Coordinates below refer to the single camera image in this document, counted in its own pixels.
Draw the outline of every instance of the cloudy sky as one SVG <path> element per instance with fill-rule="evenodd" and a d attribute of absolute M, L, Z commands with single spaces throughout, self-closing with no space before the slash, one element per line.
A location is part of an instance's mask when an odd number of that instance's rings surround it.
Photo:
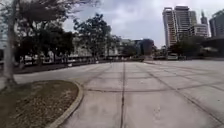
<path fill-rule="evenodd" d="M 96 12 L 104 14 L 104 19 L 112 27 L 112 33 L 126 39 L 151 38 L 155 45 L 165 44 L 162 19 L 164 7 L 189 6 L 197 13 L 200 22 L 201 11 L 210 19 L 224 8 L 224 0 L 101 0 L 99 7 L 85 7 L 77 17 L 86 20 Z M 64 23 L 67 31 L 72 31 L 72 20 Z"/>

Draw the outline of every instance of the dirt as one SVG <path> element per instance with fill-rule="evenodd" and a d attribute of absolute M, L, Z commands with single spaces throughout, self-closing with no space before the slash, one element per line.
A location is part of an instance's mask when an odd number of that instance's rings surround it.
<path fill-rule="evenodd" d="M 0 92 L 0 128 L 44 128 L 75 101 L 78 88 L 65 81 L 42 81 Z"/>

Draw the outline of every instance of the high-rise building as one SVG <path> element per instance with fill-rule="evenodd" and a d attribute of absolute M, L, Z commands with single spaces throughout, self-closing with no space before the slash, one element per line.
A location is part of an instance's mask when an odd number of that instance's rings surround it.
<path fill-rule="evenodd" d="M 181 41 L 188 29 L 197 24 L 196 12 L 187 6 L 176 6 L 174 10 L 166 7 L 163 10 L 163 21 L 166 35 L 166 46 Z"/>
<path fill-rule="evenodd" d="M 201 24 L 208 25 L 208 19 L 205 17 L 205 13 L 203 11 L 201 12 Z"/>
<path fill-rule="evenodd" d="M 164 8 L 163 22 L 166 36 L 166 46 L 169 47 L 177 42 L 175 11 L 172 8 Z"/>
<path fill-rule="evenodd" d="M 224 10 L 215 13 L 209 23 L 212 37 L 224 36 Z"/>
<path fill-rule="evenodd" d="M 189 15 L 190 15 L 191 25 L 197 24 L 198 22 L 197 22 L 196 12 L 195 11 L 190 11 Z"/>

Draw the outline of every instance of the curb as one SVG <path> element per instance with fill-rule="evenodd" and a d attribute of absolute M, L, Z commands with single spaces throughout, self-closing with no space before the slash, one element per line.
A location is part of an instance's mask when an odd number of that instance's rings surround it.
<path fill-rule="evenodd" d="M 71 106 L 59 117 L 57 118 L 53 123 L 47 125 L 45 128 L 58 128 L 61 124 L 65 122 L 66 119 L 68 119 L 71 114 L 79 107 L 79 105 L 82 102 L 82 99 L 84 97 L 84 92 L 82 86 L 75 81 L 72 81 L 74 84 L 77 85 L 79 89 L 79 93 L 75 101 L 71 104 Z"/>

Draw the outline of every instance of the paved ground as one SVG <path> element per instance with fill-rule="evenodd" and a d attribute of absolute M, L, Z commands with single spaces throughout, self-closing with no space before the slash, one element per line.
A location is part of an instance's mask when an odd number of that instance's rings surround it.
<path fill-rule="evenodd" d="M 83 84 L 83 102 L 64 128 L 224 128 L 224 62 L 155 63 L 89 65 L 16 79 Z"/>

